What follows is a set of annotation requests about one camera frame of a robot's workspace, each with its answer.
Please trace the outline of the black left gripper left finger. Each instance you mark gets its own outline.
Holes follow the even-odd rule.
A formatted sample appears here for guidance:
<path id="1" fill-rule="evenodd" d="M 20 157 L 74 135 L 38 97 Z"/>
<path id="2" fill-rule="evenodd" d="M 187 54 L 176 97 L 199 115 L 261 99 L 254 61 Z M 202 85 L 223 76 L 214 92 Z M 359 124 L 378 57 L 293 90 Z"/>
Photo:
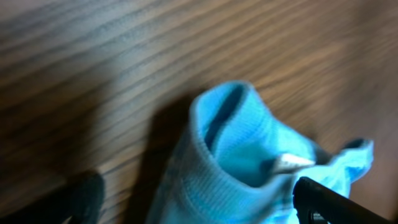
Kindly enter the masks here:
<path id="1" fill-rule="evenodd" d="M 98 222 L 104 202 L 105 182 L 97 172 L 78 175 L 66 186 L 1 218 L 1 223 Z"/>

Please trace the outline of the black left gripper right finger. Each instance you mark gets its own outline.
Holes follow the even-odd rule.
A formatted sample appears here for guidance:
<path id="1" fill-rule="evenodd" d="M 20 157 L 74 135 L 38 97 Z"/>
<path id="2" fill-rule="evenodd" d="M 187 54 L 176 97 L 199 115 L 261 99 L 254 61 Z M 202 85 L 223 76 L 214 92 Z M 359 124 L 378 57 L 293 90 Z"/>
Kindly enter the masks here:
<path id="1" fill-rule="evenodd" d="M 293 205 L 300 224 L 392 223 L 308 177 L 299 178 L 294 186 L 293 196 Z"/>

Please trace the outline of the light blue t-shirt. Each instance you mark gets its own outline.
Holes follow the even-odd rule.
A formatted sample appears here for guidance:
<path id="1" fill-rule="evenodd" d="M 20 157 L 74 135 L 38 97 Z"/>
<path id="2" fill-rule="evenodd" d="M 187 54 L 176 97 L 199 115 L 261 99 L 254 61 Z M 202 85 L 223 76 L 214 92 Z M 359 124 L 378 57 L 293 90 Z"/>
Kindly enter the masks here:
<path id="1" fill-rule="evenodd" d="M 299 178 L 348 197 L 373 148 L 357 139 L 329 154 L 275 118 L 250 83 L 226 82 L 193 101 L 146 222 L 297 223 Z"/>

